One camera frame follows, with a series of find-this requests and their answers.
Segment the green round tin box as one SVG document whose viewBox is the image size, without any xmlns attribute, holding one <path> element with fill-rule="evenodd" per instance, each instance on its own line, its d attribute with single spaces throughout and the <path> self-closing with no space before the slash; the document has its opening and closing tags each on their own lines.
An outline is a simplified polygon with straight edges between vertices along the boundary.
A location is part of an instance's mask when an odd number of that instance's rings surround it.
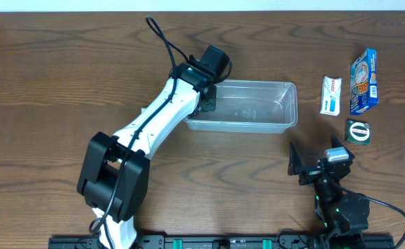
<svg viewBox="0 0 405 249">
<path fill-rule="evenodd" d="M 369 145 L 371 139 L 371 128 L 367 122 L 357 120 L 346 120 L 345 141 L 359 145 Z"/>
</svg>

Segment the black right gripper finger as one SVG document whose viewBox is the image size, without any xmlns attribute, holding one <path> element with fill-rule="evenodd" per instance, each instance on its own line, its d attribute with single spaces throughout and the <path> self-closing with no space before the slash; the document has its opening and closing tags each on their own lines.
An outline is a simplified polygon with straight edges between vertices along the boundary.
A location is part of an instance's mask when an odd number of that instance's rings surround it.
<svg viewBox="0 0 405 249">
<path fill-rule="evenodd" d="M 288 164 L 288 175 L 298 175 L 301 172 L 303 163 L 294 142 L 290 143 L 290 159 Z"/>
<path fill-rule="evenodd" d="M 350 160 L 353 160 L 355 158 L 355 155 L 349 149 L 347 149 L 335 135 L 331 135 L 330 142 L 331 142 L 333 149 L 340 148 L 340 147 L 345 149 L 347 154 L 349 155 Z"/>
</svg>

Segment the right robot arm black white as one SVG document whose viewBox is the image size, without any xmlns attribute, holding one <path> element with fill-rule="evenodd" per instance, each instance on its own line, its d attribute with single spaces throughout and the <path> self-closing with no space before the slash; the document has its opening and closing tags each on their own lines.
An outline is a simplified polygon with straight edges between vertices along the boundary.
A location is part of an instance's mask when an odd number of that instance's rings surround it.
<svg viewBox="0 0 405 249">
<path fill-rule="evenodd" d="M 316 165 L 305 166 L 296 145 L 290 143 L 288 175 L 299 177 L 299 185 L 314 188 L 315 212 L 324 229 L 308 239 L 309 248 L 366 248 L 363 231 L 368 228 L 369 201 L 345 190 L 340 180 L 350 173 L 355 158 L 336 138 Z"/>
</svg>

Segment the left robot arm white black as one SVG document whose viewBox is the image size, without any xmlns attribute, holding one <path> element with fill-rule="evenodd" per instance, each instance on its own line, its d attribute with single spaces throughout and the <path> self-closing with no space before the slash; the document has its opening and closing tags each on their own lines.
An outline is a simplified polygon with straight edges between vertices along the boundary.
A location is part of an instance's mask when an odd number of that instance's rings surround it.
<svg viewBox="0 0 405 249">
<path fill-rule="evenodd" d="M 199 109 L 214 111 L 216 84 L 232 62 L 209 46 L 201 58 L 174 66 L 158 97 L 112 136 L 99 131 L 86 149 L 77 192 L 93 209 L 90 231 L 101 248 L 130 248 L 137 237 L 134 215 L 147 195 L 150 161 L 176 125 Z"/>
</svg>

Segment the white Panadol box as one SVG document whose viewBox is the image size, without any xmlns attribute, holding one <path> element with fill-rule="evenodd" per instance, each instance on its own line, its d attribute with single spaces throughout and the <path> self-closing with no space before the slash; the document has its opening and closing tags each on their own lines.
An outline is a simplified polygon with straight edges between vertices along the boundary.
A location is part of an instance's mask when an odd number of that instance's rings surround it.
<svg viewBox="0 0 405 249">
<path fill-rule="evenodd" d="M 325 76 L 322 84 L 320 114 L 338 116 L 340 113 L 341 78 Z"/>
</svg>

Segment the blue KoolFever box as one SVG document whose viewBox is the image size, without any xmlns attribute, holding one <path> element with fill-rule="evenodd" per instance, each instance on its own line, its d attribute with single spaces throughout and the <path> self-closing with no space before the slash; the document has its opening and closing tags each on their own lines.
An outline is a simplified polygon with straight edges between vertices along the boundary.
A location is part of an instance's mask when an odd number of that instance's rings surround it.
<svg viewBox="0 0 405 249">
<path fill-rule="evenodd" d="M 377 51 L 367 48 L 350 68 L 350 115 L 360 116 L 378 103 Z"/>
</svg>

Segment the clear plastic container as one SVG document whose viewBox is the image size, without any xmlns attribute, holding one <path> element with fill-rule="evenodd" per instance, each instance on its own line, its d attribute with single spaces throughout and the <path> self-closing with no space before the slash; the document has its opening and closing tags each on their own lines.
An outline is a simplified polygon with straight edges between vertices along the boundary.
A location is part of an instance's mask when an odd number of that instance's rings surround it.
<svg viewBox="0 0 405 249">
<path fill-rule="evenodd" d="M 296 86 L 291 82 L 225 80 L 217 85 L 216 109 L 184 122 L 195 131 L 283 133 L 298 122 Z"/>
</svg>

